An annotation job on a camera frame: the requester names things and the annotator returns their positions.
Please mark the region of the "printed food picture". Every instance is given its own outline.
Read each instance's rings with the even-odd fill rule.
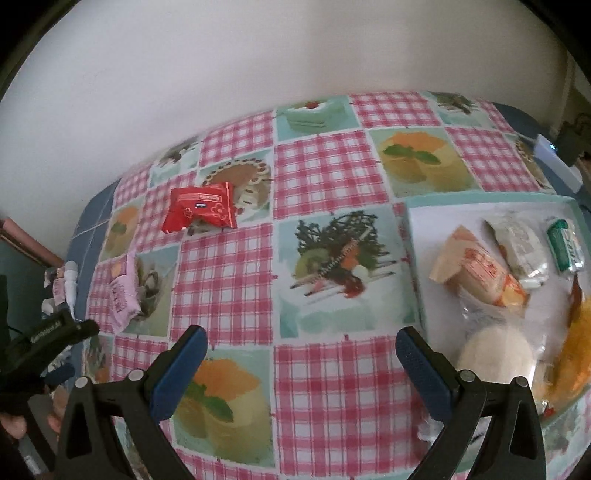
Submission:
[[[412,323],[412,278],[388,206],[280,226],[277,293],[284,338]]]
[[[347,96],[310,99],[277,109],[279,141],[358,126]]]
[[[429,100],[434,100],[434,108],[441,121],[446,125],[464,125],[496,129],[487,113],[474,101],[458,93],[426,92]]]
[[[106,335],[90,338],[84,357],[84,375],[94,383],[105,383],[111,375],[113,339]]]
[[[137,255],[138,300],[142,312],[130,321],[125,333],[167,336],[177,256],[178,245]]]
[[[176,175],[197,168],[199,161],[199,137],[170,148],[160,160],[150,168],[150,187],[154,187]]]
[[[396,196],[479,188],[443,129],[370,133]]]
[[[583,397],[569,409],[541,421],[548,478],[558,478],[572,464],[576,452],[587,448],[587,408]]]
[[[234,206],[239,223],[266,218],[269,215],[271,195],[271,158],[265,150],[245,158],[237,158],[211,168],[204,168],[201,185],[208,186],[228,181],[234,185]],[[208,232],[213,228],[196,220],[189,228],[189,235]]]
[[[210,351],[174,413],[179,445],[237,463],[274,466],[269,362],[267,350]]]
[[[544,193],[556,194],[554,187],[550,184],[540,166],[535,162],[534,153],[531,147],[517,135],[505,134],[505,138],[510,144],[513,144],[519,157],[523,160],[523,163],[542,191]]]
[[[127,252],[138,226],[142,201],[142,198],[133,200],[113,213],[103,253],[100,257],[101,261],[118,257]]]

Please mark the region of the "red snack packet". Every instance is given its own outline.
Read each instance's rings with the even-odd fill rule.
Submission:
[[[233,204],[234,185],[227,181],[206,187],[172,189],[170,208],[162,224],[164,233],[180,232],[194,219],[201,219],[220,228],[236,228]]]

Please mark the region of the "white wall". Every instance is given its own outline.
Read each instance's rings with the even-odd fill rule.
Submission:
[[[379,89],[546,121],[565,56],[517,0],[82,0],[0,103],[0,212],[63,255],[99,189],[201,129]]]

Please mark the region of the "table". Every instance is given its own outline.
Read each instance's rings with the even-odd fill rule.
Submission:
[[[425,450],[420,399],[394,353],[395,333],[418,321],[404,197],[540,191],[499,108],[445,92],[310,99],[137,165],[91,227],[81,301],[102,333],[83,372],[123,378],[198,323],[210,340],[195,377],[204,395],[187,393],[161,425],[193,473],[406,478]],[[236,187],[238,229],[160,231],[171,188],[219,181]],[[147,316],[114,336],[109,272],[127,251]]]

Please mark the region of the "blue gripper pad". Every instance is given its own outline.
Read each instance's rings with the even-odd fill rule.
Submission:
[[[186,338],[187,332],[178,340],[172,350],[161,353],[173,353],[175,347],[181,346],[172,359],[170,366],[154,385],[150,397],[150,415],[158,423],[169,419],[177,408],[189,382],[201,365],[207,353],[207,333],[198,327]]]
[[[421,399],[433,419],[447,422],[452,417],[453,397],[448,385],[435,370],[427,355],[440,355],[433,352],[416,330],[403,328],[396,335],[396,355],[417,389]]]

